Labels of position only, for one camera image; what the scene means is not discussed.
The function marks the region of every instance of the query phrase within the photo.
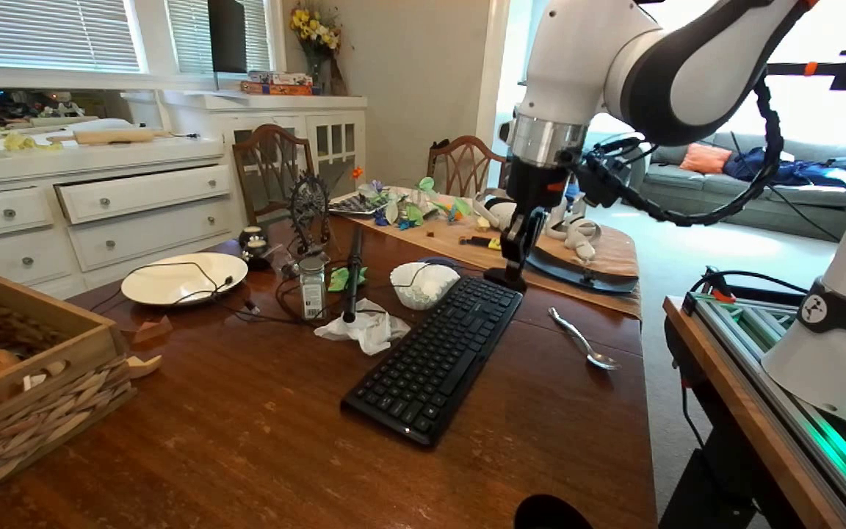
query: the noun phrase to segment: pillow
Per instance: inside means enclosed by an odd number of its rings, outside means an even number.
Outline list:
[[[724,174],[724,164],[728,161],[728,151],[711,148],[711,145],[687,145],[683,171],[693,174]]]

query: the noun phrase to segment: spoon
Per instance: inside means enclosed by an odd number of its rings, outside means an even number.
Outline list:
[[[618,359],[595,349],[595,345],[587,340],[587,334],[581,334],[568,318],[561,318],[561,311],[559,311],[556,306],[549,308],[549,318],[553,318],[559,327],[565,327],[565,328],[581,345],[581,349],[587,352],[587,361],[592,361],[592,364],[596,364],[600,370],[618,370],[618,367],[620,367]]]

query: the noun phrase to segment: flowers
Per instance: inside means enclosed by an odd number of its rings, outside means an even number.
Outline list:
[[[307,4],[294,7],[292,24],[307,57],[333,57],[342,45],[335,24],[329,24],[317,10],[310,10]]]

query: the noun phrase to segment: wall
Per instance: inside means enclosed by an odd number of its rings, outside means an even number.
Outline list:
[[[426,148],[479,123],[493,0],[324,0],[338,16],[346,93],[368,98],[368,176],[415,183]],[[288,67],[304,71],[288,32]]]

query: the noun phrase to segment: white plate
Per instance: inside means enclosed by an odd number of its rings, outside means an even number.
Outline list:
[[[247,261],[226,252],[170,255],[132,270],[122,292],[141,306],[191,306],[220,298],[247,280]]]

